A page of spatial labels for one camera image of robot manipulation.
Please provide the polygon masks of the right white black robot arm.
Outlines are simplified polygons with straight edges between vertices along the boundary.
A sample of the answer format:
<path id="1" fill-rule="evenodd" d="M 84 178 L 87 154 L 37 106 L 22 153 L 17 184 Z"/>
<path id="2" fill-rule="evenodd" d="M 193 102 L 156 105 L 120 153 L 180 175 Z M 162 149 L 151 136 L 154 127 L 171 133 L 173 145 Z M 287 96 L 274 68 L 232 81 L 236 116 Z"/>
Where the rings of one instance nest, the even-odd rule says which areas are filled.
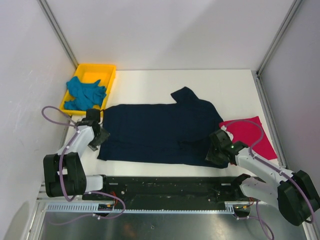
<path id="1" fill-rule="evenodd" d="M 233 181 L 230 194 L 235 200 L 252 197 L 265 202 L 294 226 L 315 220 L 320 196 L 306 172 L 293 172 L 270 162 L 245 143 L 232 142 L 224 130 L 219 129 L 209 137 L 211 146 L 206 161 L 234 164 L 254 174 L 243 173 Z"/>

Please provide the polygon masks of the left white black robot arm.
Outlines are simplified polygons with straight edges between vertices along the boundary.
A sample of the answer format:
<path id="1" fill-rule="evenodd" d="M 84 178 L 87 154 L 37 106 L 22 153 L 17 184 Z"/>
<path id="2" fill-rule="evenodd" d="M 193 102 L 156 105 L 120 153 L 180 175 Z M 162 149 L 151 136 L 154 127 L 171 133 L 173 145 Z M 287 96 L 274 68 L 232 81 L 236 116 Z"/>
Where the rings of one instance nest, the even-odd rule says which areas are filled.
<path id="1" fill-rule="evenodd" d="M 88 109 L 85 117 L 68 125 L 74 135 L 55 154 L 43 159 L 44 185 L 48 197 L 64 197 L 68 202 L 75 196 L 92 193 L 100 200 L 110 196 L 111 188 L 104 184 L 102 175 L 86 175 L 81 157 L 86 148 L 97 151 L 110 134 L 101 127 L 101 111 Z"/>

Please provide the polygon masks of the navy blue t-shirt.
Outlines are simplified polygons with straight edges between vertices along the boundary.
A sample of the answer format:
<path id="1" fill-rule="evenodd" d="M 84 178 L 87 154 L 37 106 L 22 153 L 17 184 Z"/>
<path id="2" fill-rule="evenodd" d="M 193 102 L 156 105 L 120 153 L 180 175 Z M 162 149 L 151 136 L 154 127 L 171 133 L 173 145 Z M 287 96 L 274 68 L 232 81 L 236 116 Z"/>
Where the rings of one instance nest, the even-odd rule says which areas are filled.
<path id="1" fill-rule="evenodd" d="M 188 87 L 173 93 L 171 104 L 119 104 L 103 113 L 110 134 L 98 159 L 155 164 L 184 164 L 224 169 L 228 162 L 206 159 L 210 134 L 223 119 L 215 106 Z"/>

